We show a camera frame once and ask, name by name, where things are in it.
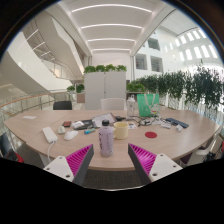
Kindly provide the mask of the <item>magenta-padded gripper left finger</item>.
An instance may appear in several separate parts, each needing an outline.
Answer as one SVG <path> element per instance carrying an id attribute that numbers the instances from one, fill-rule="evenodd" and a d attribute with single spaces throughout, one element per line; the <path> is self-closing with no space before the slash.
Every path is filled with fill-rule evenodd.
<path id="1" fill-rule="evenodd" d="M 90 144 L 67 157 L 58 156 L 44 170 L 81 186 L 93 155 L 94 148 Z"/>

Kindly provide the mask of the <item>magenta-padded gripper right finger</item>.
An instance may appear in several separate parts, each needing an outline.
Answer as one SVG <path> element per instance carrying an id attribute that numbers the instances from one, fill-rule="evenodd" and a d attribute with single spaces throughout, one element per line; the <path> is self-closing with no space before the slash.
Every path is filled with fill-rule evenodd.
<path id="1" fill-rule="evenodd" d="M 165 154 L 155 155 L 131 143 L 128 144 L 128 154 L 142 185 L 147 185 L 182 169 Z"/>

